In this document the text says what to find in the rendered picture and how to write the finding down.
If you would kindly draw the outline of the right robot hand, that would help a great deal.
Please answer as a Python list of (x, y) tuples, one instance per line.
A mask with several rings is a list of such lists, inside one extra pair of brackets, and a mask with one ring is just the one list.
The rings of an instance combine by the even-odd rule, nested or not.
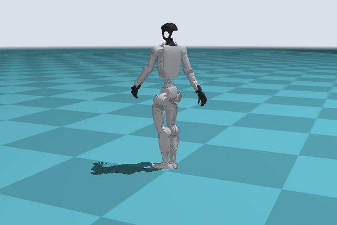
[(207, 102), (207, 98), (206, 98), (205, 94), (201, 91), (202, 89), (199, 85), (197, 85), (197, 88), (198, 88), (198, 90), (195, 91), (195, 92), (198, 93), (198, 97), (199, 97), (198, 104), (201, 100), (201, 103), (202, 103), (201, 106), (204, 106), (204, 104)]

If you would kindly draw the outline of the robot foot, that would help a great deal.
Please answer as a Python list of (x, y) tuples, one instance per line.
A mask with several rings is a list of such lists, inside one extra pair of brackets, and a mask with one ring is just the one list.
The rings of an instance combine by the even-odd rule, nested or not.
[[(168, 162), (168, 163), (170, 164), (170, 162)], [(179, 168), (178, 164), (177, 164), (177, 163), (174, 163), (174, 162), (173, 162), (172, 166), (173, 166), (174, 169)]]
[(173, 166), (171, 164), (164, 165), (163, 162), (161, 162), (161, 163), (152, 163), (151, 166), (154, 167), (154, 168), (159, 168), (159, 169), (173, 169)]

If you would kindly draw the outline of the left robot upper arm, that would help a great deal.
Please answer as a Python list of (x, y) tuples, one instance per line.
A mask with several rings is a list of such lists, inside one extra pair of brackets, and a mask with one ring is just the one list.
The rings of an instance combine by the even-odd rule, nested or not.
[(163, 49), (164, 48), (162, 46), (153, 46), (151, 48), (150, 57), (148, 59), (148, 65), (146, 65), (148, 67), (147, 73), (153, 72), (153, 68), (154, 68), (154, 65), (156, 63), (157, 57), (162, 54)]

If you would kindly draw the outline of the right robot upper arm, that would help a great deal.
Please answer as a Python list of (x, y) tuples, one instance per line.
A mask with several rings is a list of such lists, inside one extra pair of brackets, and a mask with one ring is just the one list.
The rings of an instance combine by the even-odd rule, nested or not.
[(181, 47), (181, 50), (182, 50), (181, 61), (184, 65), (182, 71), (183, 71), (184, 74), (188, 74), (192, 71), (192, 69), (191, 69), (189, 58), (188, 58), (188, 55), (187, 55), (187, 49), (186, 49), (185, 46), (180, 46), (180, 47)]

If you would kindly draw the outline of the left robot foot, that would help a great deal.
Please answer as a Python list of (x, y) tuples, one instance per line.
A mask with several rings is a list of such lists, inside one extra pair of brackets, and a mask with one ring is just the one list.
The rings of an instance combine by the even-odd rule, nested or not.
[(161, 163), (152, 163), (151, 166), (154, 167), (154, 168), (159, 168), (159, 169), (173, 169), (173, 166), (171, 164), (164, 165), (163, 162), (161, 162)]

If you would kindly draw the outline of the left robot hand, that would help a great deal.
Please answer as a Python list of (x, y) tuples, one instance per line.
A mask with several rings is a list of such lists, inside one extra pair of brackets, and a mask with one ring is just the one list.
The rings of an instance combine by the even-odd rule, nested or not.
[(132, 91), (132, 95), (135, 97), (135, 98), (138, 98), (137, 97), (137, 93), (138, 93), (138, 89), (141, 87), (141, 85), (138, 85), (138, 87), (136, 87), (135, 85), (133, 87), (131, 87)]

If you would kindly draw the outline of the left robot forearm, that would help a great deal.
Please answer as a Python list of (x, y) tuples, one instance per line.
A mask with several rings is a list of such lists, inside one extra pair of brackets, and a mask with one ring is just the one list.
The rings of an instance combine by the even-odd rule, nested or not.
[(142, 85), (142, 83), (144, 82), (144, 80), (148, 77), (148, 67), (144, 66), (143, 70), (140, 74), (140, 76), (137, 78), (136, 82), (134, 83), (134, 85), (136, 87), (138, 87), (138, 85)]

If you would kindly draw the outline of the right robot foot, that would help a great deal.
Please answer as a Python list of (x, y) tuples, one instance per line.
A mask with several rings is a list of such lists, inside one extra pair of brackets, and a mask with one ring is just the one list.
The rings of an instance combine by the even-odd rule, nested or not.
[[(170, 164), (170, 162), (168, 162), (168, 163)], [(174, 162), (173, 162), (172, 166), (173, 166), (174, 169), (179, 168), (178, 164), (177, 164), (177, 163), (174, 163)]]

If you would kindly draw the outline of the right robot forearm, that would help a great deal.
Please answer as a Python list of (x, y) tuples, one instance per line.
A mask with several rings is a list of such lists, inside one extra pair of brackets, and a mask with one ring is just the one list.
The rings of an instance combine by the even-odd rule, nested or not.
[(189, 78), (190, 83), (191, 83), (191, 86), (193, 87), (193, 89), (194, 89), (195, 91), (197, 91), (197, 90), (198, 90), (197, 85), (199, 85), (199, 84), (198, 84), (198, 82), (197, 82), (197, 80), (196, 80), (196, 78), (195, 78), (194, 75), (195, 75), (195, 74), (194, 74), (194, 72), (193, 72), (193, 70), (192, 70), (192, 71), (187, 75), (187, 77)]

